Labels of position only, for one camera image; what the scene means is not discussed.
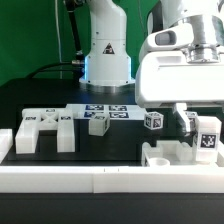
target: white plastic platform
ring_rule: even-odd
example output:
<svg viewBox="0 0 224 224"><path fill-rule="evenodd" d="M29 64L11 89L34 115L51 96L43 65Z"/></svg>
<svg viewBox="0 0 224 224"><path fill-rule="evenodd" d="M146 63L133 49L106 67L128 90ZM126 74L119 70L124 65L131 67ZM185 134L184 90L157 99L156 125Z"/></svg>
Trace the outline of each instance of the white plastic platform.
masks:
<svg viewBox="0 0 224 224"><path fill-rule="evenodd" d="M165 154L175 158L176 149L170 146L167 149ZM165 167L2 166L0 192L224 193L224 145L221 142L218 151L218 162L209 165L175 165L171 162L170 166Z"/></svg>

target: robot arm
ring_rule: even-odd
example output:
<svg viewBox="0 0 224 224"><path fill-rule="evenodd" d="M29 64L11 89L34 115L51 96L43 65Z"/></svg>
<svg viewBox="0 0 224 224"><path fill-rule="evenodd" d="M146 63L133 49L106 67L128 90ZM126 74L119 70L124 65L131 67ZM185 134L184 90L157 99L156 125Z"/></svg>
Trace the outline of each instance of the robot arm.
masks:
<svg viewBox="0 0 224 224"><path fill-rule="evenodd" d="M163 30L151 33L140 51L136 103L171 105L189 131L180 104L224 102L223 3L220 0L161 0ZM149 33L153 31L148 22Z"/></svg>
<svg viewBox="0 0 224 224"><path fill-rule="evenodd" d="M124 10L112 0L66 2L68 12L72 15L74 8L84 3L90 9L91 51L85 58L85 75L80 79L81 88L114 93L132 87L135 81L131 77L131 58L126 53L127 18Z"/></svg>

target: green backdrop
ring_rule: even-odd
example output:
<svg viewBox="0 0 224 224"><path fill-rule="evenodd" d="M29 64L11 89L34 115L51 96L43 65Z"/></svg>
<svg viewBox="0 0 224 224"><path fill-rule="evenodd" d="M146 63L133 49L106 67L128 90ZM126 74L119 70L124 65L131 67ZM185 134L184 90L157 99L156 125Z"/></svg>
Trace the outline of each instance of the green backdrop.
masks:
<svg viewBox="0 0 224 224"><path fill-rule="evenodd" d="M138 54L144 41L138 1L141 3L146 29L147 14L157 0L114 0L125 10L128 18L127 53L133 60L133 77L139 65ZM69 19L63 0L58 0L58 4L63 60L71 61L75 49ZM13 78L25 77L43 65L59 61L55 0L1 0L0 10L0 85ZM90 50L91 29L88 6L77 9L76 16L82 48L87 54Z"/></svg>

